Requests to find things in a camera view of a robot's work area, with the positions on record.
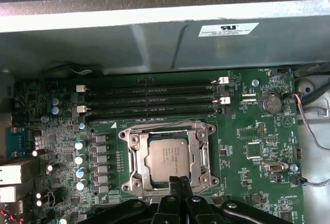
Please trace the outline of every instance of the electrolytic capacitor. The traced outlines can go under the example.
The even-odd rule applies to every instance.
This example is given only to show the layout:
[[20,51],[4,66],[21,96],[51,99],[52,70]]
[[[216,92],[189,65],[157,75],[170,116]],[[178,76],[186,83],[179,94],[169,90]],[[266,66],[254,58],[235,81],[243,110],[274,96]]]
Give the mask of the electrolytic capacitor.
[[60,104],[60,100],[58,98],[52,98],[52,105],[57,106]]
[[74,148],[77,150],[81,150],[86,146],[86,142],[84,140],[79,140],[74,144]]
[[82,191],[88,184],[88,181],[86,179],[81,179],[77,184],[76,188],[78,191]]
[[49,189],[43,189],[42,191],[38,192],[36,194],[36,198],[37,199],[41,199],[43,198],[44,196],[47,196],[48,195],[48,192],[49,192]]
[[86,155],[80,154],[76,158],[74,158],[74,162],[77,165],[81,165],[87,159]]
[[62,108],[59,107],[52,107],[52,114],[57,115],[62,113]]
[[87,169],[85,167],[79,168],[79,170],[76,172],[76,177],[81,179],[83,176],[85,176],[87,173]]
[[83,129],[85,129],[86,126],[84,123],[80,123],[78,127],[79,127],[79,130],[83,130]]
[[63,215],[58,222],[58,224],[69,224],[70,223],[70,217],[68,215]]
[[43,206],[45,203],[48,202],[48,196],[44,196],[43,198],[39,199],[37,202],[36,202],[36,205],[38,207],[41,207]]
[[40,148],[40,149],[36,149],[32,152],[32,155],[34,157],[39,157],[39,156],[43,156],[44,154],[46,154],[46,150],[43,149],[43,148]]
[[54,163],[47,166],[48,171],[55,171],[61,167],[60,163]]

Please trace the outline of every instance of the label sticker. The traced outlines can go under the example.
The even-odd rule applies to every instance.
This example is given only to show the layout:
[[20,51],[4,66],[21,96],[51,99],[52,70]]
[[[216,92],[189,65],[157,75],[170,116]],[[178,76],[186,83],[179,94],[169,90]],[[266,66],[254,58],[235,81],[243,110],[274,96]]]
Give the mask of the label sticker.
[[198,37],[248,35],[259,23],[237,23],[202,26]]

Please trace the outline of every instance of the green circuit board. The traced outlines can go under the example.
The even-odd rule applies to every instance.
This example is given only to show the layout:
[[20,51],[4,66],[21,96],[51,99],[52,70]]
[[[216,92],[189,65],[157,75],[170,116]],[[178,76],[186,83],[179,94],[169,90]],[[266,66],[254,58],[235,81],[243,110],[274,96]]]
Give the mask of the green circuit board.
[[[138,124],[200,120],[216,128],[208,137],[208,151],[211,175],[220,180],[201,195],[219,206],[227,199],[239,200],[302,224],[303,191],[289,182],[290,175],[301,173],[293,88],[291,70],[273,68],[19,82],[13,126],[30,131],[27,139],[48,152],[40,157],[36,192],[58,187],[64,192],[63,201],[52,207],[55,218],[50,223],[58,223],[62,215],[78,223],[96,204],[110,206],[138,197],[122,189],[131,169],[121,131]],[[78,112],[78,106],[85,110]],[[97,139],[106,149],[102,162],[95,153]],[[79,140],[86,146],[78,151]],[[74,160],[80,154],[87,159],[78,166]],[[60,168],[46,174],[46,166],[56,162]],[[282,170],[269,171],[264,162],[280,162]],[[108,179],[102,182],[100,163],[107,166]],[[76,188],[80,167],[88,170],[83,191]],[[50,208],[35,207],[35,222]]]

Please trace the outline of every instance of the screw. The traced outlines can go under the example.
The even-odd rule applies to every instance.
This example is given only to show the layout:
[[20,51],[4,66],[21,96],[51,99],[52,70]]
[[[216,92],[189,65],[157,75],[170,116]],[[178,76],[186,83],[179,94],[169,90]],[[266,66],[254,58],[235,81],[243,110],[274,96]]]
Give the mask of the screw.
[[193,202],[200,202],[201,201],[201,199],[199,197],[193,197],[193,198],[191,198],[191,200]]
[[293,171],[293,172],[296,172],[296,171],[298,171],[298,166],[296,165],[296,164],[291,164],[291,166],[290,166],[290,170],[291,171]]
[[204,131],[201,131],[197,134],[198,138],[204,138],[206,136]]
[[137,142],[139,141],[139,138],[138,138],[137,135],[134,135],[134,136],[132,136],[132,138],[130,139],[130,141],[131,141],[132,143],[137,143]]
[[141,184],[140,184],[139,181],[137,181],[137,182],[134,183],[134,186],[135,186],[136,188],[139,188],[139,187],[141,186]]
[[251,84],[252,84],[252,86],[257,87],[257,86],[259,86],[260,82],[259,82],[259,80],[254,79],[254,80],[252,80]]
[[233,203],[233,202],[229,202],[229,203],[227,203],[227,206],[228,206],[229,208],[231,208],[231,209],[235,209],[235,208],[237,208],[237,205],[236,205],[235,203]]
[[142,206],[142,202],[135,202],[135,203],[132,205],[133,208],[139,208],[139,207],[141,207],[141,206]]

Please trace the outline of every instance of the cpu socket lever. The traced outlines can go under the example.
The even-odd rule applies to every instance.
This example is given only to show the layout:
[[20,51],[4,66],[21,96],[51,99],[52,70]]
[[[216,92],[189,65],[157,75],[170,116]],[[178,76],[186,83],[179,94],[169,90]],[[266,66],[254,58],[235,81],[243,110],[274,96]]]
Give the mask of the cpu socket lever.
[[142,124],[119,132],[128,144],[129,181],[122,191],[139,197],[167,195],[169,176],[187,176],[194,194],[219,185],[211,175],[208,137],[216,127],[199,120]]

